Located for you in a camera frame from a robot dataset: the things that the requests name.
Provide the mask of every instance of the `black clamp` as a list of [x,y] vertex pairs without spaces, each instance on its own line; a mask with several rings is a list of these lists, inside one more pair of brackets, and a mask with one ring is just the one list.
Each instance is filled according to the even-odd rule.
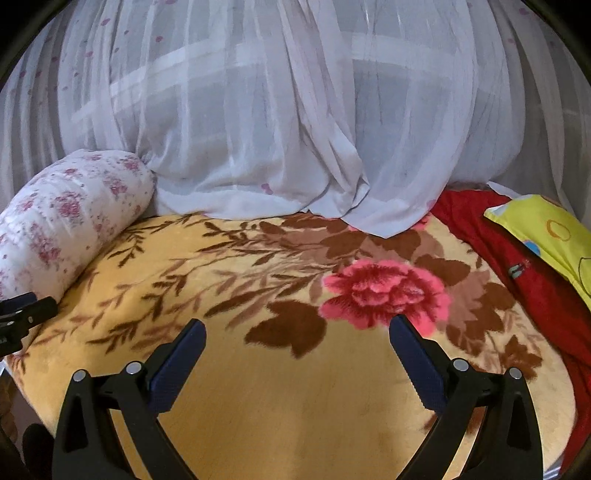
[[133,480],[109,409],[120,410],[154,480],[196,480],[157,420],[169,411],[206,344],[205,325],[192,320],[173,343],[146,363],[92,377],[78,370],[61,409],[53,453],[55,480]]
[[[474,408],[487,407],[472,452],[458,480],[540,480],[540,432],[519,369],[504,375],[477,372],[450,360],[424,340],[404,316],[393,318],[390,341],[425,407],[438,419],[398,480],[441,480],[464,437]],[[173,343],[147,362],[118,374],[72,376],[57,428],[54,480],[133,480],[109,409],[120,410],[137,451],[154,480],[196,480],[160,426],[206,344],[202,322],[192,320]]]
[[486,414],[456,480],[540,480],[540,430],[530,391],[515,367],[503,375],[478,372],[451,360],[437,342],[423,339],[402,315],[390,323],[390,342],[423,405],[437,414],[398,480],[440,480],[466,433],[474,408]]
[[29,330],[56,315],[53,298],[37,300],[32,292],[0,301],[0,358],[21,350]]

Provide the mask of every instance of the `blue gripper pad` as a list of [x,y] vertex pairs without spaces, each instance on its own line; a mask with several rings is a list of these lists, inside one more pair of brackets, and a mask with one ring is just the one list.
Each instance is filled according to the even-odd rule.
[[444,382],[419,338],[406,317],[396,315],[390,322],[390,343],[423,406],[440,416],[447,404]]
[[191,370],[205,349],[206,339],[205,325],[193,319],[179,333],[174,343],[159,347],[168,347],[171,351],[148,384],[148,406],[155,414],[164,413],[173,407]]

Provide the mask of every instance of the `floral pillow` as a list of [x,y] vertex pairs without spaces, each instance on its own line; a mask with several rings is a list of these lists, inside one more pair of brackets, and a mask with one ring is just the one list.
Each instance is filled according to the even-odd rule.
[[152,172],[128,152],[78,150],[45,168],[0,213],[0,300],[28,291],[61,300],[153,192]]

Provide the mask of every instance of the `pillowcase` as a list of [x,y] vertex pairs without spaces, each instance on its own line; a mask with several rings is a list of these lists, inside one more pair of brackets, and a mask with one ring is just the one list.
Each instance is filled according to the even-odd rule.
[[123,151],[78,150],[39,172],[0,213],[0,300],[33,291],[60,301],[153,192],[152,172]]
[[540,195],[525,195],[485,211],[558,271],[591,310],[591,232],[574,216]]

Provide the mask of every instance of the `fleece blanket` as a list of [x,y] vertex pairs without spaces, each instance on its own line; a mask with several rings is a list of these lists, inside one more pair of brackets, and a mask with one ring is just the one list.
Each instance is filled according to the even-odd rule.
[[[120,371],[196,317],[207,348],[161,422],[198,478],[395,478],[435,420],[388,340],[404,313],[449,357],[529,382],[545,465],[574,397],[560,355],[487,263],[427,216],[390,239],[310,214],[145,220],[95,259],[8,366],[55,431],[70,377]],[[475,439],[470,422],[446,478]],[[115,416],[139,478],[149,478]]]
[[484,217],[487,208],[509,199],[495,192],[444,191],[432,213],[451,233],[481,255],[561,353],[573,384],[576,424],[562,469],[572,463],[591,434],[591,313],[574,287],[556,270]]

